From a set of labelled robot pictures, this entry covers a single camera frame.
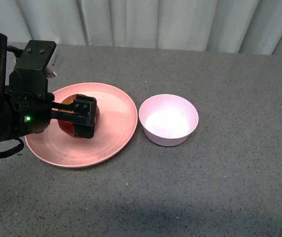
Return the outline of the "black gripper finger apple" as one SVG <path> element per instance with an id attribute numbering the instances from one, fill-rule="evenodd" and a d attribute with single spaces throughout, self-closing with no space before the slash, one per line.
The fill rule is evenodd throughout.
<path id="1" fill-rule="evenodd" d="M 75 136 L 91 139 L 94 137 L 94 125 L 97 100 L 86 95 L 76 95 L 70 104 L 52 102 L 51 118 L 70 121 L 75 127 Z"/>

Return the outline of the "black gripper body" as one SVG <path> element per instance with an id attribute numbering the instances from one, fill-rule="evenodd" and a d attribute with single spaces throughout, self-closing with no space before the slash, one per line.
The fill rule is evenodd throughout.
<path id="1" fill-rule="evenodd" d="M 50 123 L 54 95 L 48 92 L 44 71 L 56 46 L 45 40 L 31 40 L 24 49 L 7 46 L 16 57 L 5 90 L 12 106 L 14 135 L 40 133 Z"/>

